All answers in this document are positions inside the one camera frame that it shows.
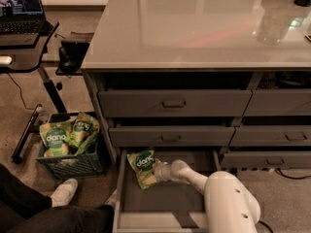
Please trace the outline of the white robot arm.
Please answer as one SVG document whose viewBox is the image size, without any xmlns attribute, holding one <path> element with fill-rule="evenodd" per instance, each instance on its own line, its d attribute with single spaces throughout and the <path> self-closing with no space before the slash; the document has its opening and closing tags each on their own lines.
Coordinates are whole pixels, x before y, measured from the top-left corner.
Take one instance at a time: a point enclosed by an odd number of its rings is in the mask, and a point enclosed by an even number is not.
<svg viewBox="0 0 311 233">
<path fill-rule="evenodd" d="M 217 171 L 206 177 L 183 160 L 160 162 L 155 177 L 162 182 L 185 183 L 204 197 L 208 233 L 258 233 L 260 206 L 254 195 L 234 175 Z"/>
</svg>

